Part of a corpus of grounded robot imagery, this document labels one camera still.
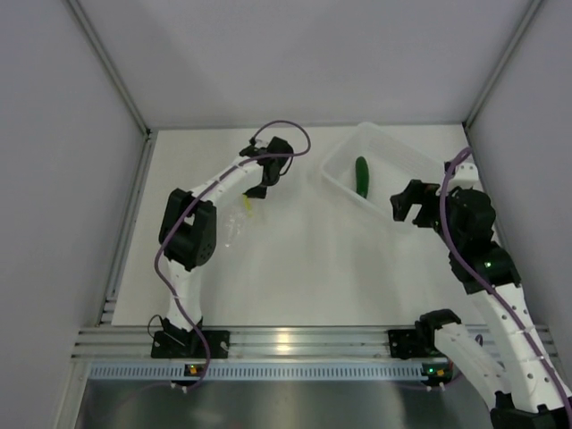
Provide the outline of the clear zip top bag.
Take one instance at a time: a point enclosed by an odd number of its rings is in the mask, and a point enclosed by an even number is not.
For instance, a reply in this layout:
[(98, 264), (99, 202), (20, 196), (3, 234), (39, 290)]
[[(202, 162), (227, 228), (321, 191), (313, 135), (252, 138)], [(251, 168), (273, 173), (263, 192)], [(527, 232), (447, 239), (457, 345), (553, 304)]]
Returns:
[(226, 248), (232, 247), (240, 240), (254, 222), (256, 201), (254, 198), (242, 195), (224, 209), (222, 239)]

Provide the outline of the green fake cucumber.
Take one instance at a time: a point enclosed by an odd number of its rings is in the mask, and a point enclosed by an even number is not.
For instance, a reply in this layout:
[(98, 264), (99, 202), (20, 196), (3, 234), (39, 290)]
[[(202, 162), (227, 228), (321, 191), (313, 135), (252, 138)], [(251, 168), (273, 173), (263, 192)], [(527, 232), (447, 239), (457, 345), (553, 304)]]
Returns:
[(367, 198), (369, 192), (370, 172), (367, 160), (359, 156), (355, 161), (356, 193)]

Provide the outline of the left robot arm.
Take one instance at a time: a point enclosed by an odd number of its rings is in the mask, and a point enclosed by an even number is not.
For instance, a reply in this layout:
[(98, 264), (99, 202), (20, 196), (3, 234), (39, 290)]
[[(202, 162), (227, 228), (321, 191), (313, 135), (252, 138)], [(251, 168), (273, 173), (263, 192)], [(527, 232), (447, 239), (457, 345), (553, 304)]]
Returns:
[(154, 334), (152, 358), (206, 358), (214, 346), (199, 332), (203, 312), (200, 295), (203, 266), (217, 244), (218, 212), (239, 196), (265, 198), (277, 184), (287, 158), (294, 154), (284, 139), (274, 137), (263, 147), (252, 139), (231, 165), (192, 189), (175, 189), (168, 197), (159, 231), (155, 267), (166, 261), (171, 298), (161, 329)]

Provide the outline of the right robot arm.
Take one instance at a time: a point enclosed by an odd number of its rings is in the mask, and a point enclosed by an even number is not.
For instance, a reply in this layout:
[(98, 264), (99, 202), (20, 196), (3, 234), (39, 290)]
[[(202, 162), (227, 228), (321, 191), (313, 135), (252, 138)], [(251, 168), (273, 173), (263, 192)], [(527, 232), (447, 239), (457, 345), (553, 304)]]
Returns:
[(569, 428), (571, 390), (551, 362), (526, 306), (517, 268), (493, 239), (496, 212), (480, 190), (412, 180), (390, 198), (395, 221), (420, 207), (413, 224), (433, 229), (450, 250), (450, 268), (488, 327), (493, 357), (449, 309), (421, 315), (417, 346), (443, 354), (471, 383), (495, 428)]

